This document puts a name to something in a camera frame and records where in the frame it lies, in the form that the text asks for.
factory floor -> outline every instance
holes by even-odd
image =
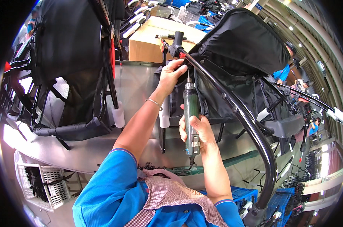
[[[15,176],[15,167],[14,167],[15,149],[9,147],[5,143],[2,144],[2,148],[3,148],[3,155],[4,155],[6,170],[9,174],[11,184],[13,188],[15,189],[14,191],[16,195],[23,201],[23,204],[26,204],[33,211],[33,213],[36,216],[38,216],[42,220],[42,222],[46,224],[46,226],[48,227],[50,226],[51,227],[75,226],[73,222],[73,214],[72,214],[72,206],[75,202],[75,199],[60,206],[59,208],[55,210],[55,212],[47,212],[25,200],[22,190]],[[295,156],[293,158],[292,164],[298,165],[302,169],[304,169],[305,158],[303,157],[303,161],[299,163],[299,158],[301,154],[301,152],[299,151],[299,148],[300,148],[300,144],[296,144],[293,152],[289,152],[283,156],[276,158],[279,171],[281,171],[282,168],[285,166],[285,164],[289,161],[292,154]],[[230,177],[230,184],[232,186],[258,189],[260,192],[260,187],[257,187],[257,186],[254,187],[254,186],[251,186],[251,184],[247,184],[246,182],[242,181],[242,180],[246,180],[250,182],[256,175],[258,175],[252,182],[257,183],[257,184],[260,183],[260,178],[262,177],[262,174],[258,174],[258,172],[254,170],[254,169],[265,170],[263,161],[259,155],[254,158],[249,158],[247,160],[241,161],[235,165],[229,166],[226,169]],[[275,185],[275,187],[278,188],[278,186],[281,185],[281,182],[284,179],[286,179],[287,176],[288,174],[285,175],[283,179],[280,179]],[[91,179],[91,177],[92,177],[92,174],[84,174],[84,173],[80,174],[80,179],[81,179],[81,183],[83,187],[86,186],[86,184]],[[192,183],[193,189],[196,189],[196,190],[204,189],[204,174],[184,176],[182,178],[184,182],[187,183],[187,185],[191,185]],[[78,185],[75,175],[73,175],[72,178],[69,179],[69,183],[67,183],[67,185],[69,189],[71,190],[76,191],[79,189],[79,185]]]

stroller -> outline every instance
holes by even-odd
[[[287,100],[287,96],[292,90],[310,102],[327,105],[275,82],[270,75],[283,69],[290,56],[274,30],[245,8],[226,12],[219,24],[189,53],[181,47],[182,38],[183,33],[176,32],[172,45],[161,39],[164,46],[163,66],[166,65],[166,52],[172,57],[184,57],[198,93],[200,113],[207,116],[211,124],[221,124],[217,142],[224,124],[238,120],[245,128],[241,133],[246,131],[251,136],[264,161],[264,187],[244,219],[247,226],[257,226],[264,218],[277,180],[275,157],[265,138],[288,139],[285,143],[290,143],[291,137],[304,125],[303,116]],[[179,106],[184,102],[186,82],[187,73],[179,78],[170,97],[164,101],[163,111],[159,114],[162,128],[177,126],[183,116]]]
[[[118,4],[123,3],[108,2],[105,10],[113,17],[107,17],[109,26],[101,28],[87,0],[42,2],[33,36],[5,73],[9,79],[4,82],[21,102],[12,118],[26,122],[38,136],[55,136],[66,149],[70,148],[64,141],[81,141],[124,127],[113,80],[115,50],[110,33],[110,24],[123,17],[122,11],[115,13]],[[30,70],[33,84],[26,94],[19,74]],[[107,111],[107,96],[112,98],[112,113]]]

